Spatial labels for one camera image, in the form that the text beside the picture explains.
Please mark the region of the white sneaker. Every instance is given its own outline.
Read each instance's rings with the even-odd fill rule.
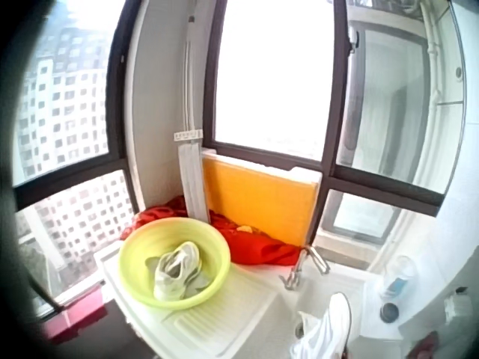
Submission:
[[[170,253],[163,254],[155,269],[153,295],[159,301],[175,301],[185,295],[189,282],[201,270],[200,251],[193,242],[184,242]]]

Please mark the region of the yellow plastic basin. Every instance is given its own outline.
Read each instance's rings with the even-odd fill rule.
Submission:
[[[202,292],[179,301],[158,301],[153,297],[153,274],[144,261],[173,251],[185,241],[194,242],[203,262],[202,270],[212,283]],[[191,218],[165,218],[145,224],[133,232],[120,249],[118,270],[125,289],[143,304],[168,310],[182,310],[211,298],[225,282],[230,268],[230,248],[220,232]]]

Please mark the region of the chrome faucet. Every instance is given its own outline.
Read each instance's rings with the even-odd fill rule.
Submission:
[[[317,248],[312,245],[306,245],[299,253],[298,261],[291,269],[291,272],[287,278],[281,275],[279,276],[286,290],[296,290],[296,288],[298,288],[299,282],[301,280],[302,265],[308,256],[311,257],[314,265],[316,266],[317,270],[320,271],[321,275],[326,275],[331,270],[328,263],[324,260],[324,258],[321,257],[321,254]]]

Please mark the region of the laundry sink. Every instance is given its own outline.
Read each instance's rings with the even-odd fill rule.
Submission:
[[[209,301],[171,312],[139,303],[123,289],[118,256],[98,261],[125,317],[162,359],[289,358],[301,322],[298,311],[320,318],[336,292],[350,302],[353,339],[364,283],[374,275],[330,263],[329,274],[321,276],[308,259],[298,289],[287,291],[279,276],[287,276],[290,268],[231,266],[224,286]]]
[[[234,358],[289,358],[290,347],[301,336],[299,327],[302,321],[298,312],[302,311],[321,318],[329,306],[331,295],[336,292],[342,292],[348,297],[353,321],[360,320],[365,277],[361,278],[359,275],[360,279],[358,279],[357,275],[352,277],[350,273],[345,273],[351,271],[356,270],[344,271],[344,268],[340,269],[340,266],[332,264],[331,272],[321,276],[315,267],[305,263],[299,288],[293,292],[285,290],[282,282],[276,278],[273,285],[276,286],[280,295],[271,303]]]

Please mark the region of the bottle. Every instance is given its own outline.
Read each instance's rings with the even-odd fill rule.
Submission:
[[[409,257],[396,257],[385,269],[379,295],[382,299],[398,297],[408,285],[410,286],[416,274],[416,266]]]

